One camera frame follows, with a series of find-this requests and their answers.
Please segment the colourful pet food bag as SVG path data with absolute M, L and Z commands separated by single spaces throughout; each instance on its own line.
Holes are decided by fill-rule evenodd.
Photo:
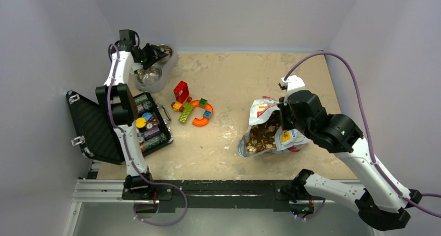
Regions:
M 267 96 L 253 101 L 248 128 L 237 146 L 241 157 L 299 152 L 310 142 L 296 129 L 282 129 L 277 103 L 275 98 Z

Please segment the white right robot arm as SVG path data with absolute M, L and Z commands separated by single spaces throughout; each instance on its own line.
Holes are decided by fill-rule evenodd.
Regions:
M 308 169 L 301 170 L 286 193 L 292 200 L 318 196 L 355 211 L 363 222 L 379 231 L 404 228 L 411 216 L 408 208 L 416 206 L 422 194 L 408 189 L 387 172 L 388 183 L 377 170 L 381 162 L 371 156 L 367 139 L 347 115 L 328 114 L 316 94 L 300 90 L 279 98 L 282 128 L 295 128 L 315 145 L 334 154 L 359 179 L 361 186 L 351 186 L 326 179 Z

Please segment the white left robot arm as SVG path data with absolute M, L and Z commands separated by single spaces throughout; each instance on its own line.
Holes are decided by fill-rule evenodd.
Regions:
M 142 154 L 136 131 L 138 109 L 128 86 L 129 75 L 134 64 L 147 69 L 169 54 L 157 45 L 140 47 L 140 39 L 133 30 L 120 30 L 119 40 L 108 47 L 111 69 L 102 86 L 95 94 L 104 117 L 111 124 L 119 140 L 124 156 L 127 176 L 124 188 L 127 192 L 149 199 L 156 191 L 149 167 Z

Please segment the grey double pet bowl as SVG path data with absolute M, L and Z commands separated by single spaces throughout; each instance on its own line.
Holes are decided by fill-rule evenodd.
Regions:
M 134 65 L 135 86 L 139 91 L 151 94 L 160 92 L 167 83 L 168 74 L 177 65 L 178 54 L 167 44 L 159 44 L 160 52 L 165 57 L 159 59 L 151 67 L 144 68 L 141 64 Z

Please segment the black poker chip case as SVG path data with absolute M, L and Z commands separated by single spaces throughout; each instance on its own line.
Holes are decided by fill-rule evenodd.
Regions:
M 122 146 L 112 125 L 101 113 L 99 105 L 79 93 L 70 90 L 66 99 L 72 122 L 78 139 L 72 144 L 81 148 L 82 154 L 90 159 L 121 165 L 125 159 Z M 135 128 L 143 156 L 169 145 L 173 141 L 170 129 L 161 116 L 159 108 L 150 93 L 141 93 L 134 97 L 139 118 L 145 118 L 147 124 Z

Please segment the red toy block frame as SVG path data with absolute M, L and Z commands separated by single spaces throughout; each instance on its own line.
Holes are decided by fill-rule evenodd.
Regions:
M 192 101 L 188 84 L 184 81 L 180 81 L 173 89 L 173 93 L 175 95 L 175 100 L 176 100 L 171 104 L 173 110 L 183 112 L 183 110 L 185 109 L 185 104 L 190 103 Z

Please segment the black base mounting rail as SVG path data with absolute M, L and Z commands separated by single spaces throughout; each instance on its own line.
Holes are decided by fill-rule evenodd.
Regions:
M 151 204 L 159 213 L 185 207 L 310 212 L 323 200 L 301 193 L 291 180 L 161 180 L 151 188 L 123 188 L 122 199 Z

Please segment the aluminium frame rail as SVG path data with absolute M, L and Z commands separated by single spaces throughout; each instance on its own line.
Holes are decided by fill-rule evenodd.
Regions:
M 80 179 L 77 181 L 72 201 L 88 203 L 121 202 L 122 180 Z

